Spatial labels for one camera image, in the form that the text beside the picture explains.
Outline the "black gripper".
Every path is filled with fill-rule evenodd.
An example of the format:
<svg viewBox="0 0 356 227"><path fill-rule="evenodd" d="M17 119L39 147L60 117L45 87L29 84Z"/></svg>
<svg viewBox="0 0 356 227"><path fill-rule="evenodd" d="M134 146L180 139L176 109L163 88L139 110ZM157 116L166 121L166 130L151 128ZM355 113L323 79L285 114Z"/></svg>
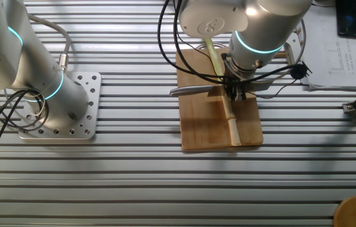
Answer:
<svg viewBox="0 0 356 227"><path fill-rule="evenodd" d="M225 91L229 93L229 98L232 101L246 100L246 86L247 83L241 81L238 77L225 77Z"/></svg>

